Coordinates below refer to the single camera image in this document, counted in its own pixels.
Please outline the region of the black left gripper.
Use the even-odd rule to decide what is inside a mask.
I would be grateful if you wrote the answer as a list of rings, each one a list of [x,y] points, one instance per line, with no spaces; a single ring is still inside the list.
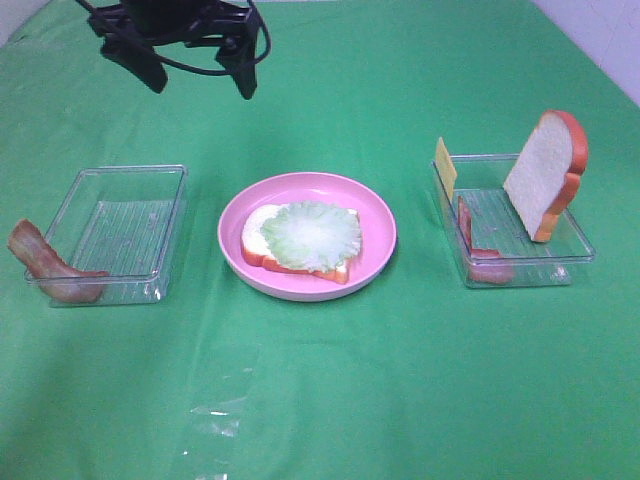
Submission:
[[[99,36],[122,32],[151,46],[180,42],[189,48],[220,47],[215,60],[232,77],[241,96],[250,100],[255,93],[260,20],[254,7],[225,1],[120,1],[91,7],[88,23]],[[161,93],[165,88],[167,74],[153,49],[107,37],[100,52],[151,91]]]

